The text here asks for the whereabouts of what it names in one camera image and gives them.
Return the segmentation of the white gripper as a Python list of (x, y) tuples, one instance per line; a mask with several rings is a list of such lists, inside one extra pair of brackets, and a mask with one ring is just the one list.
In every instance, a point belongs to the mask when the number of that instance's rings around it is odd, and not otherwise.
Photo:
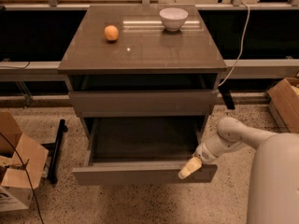
[(199, 170), (203, 164), (210, 164), (215, 161), (223, 152), (223, 146), (219, 137), (209, 137), (203, 141), (194, 151), (183, 168), (179, 171), (178, 177), (185, 179), (195, 171)]

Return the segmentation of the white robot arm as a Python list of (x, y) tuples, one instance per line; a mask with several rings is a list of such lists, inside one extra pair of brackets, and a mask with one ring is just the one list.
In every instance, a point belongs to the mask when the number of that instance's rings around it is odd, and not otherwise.
[(220, 155), (252, 147), (247, 224), (299, 224), (299, 135), (251, 128), (224, 117), (179, 171), (184, 179)]

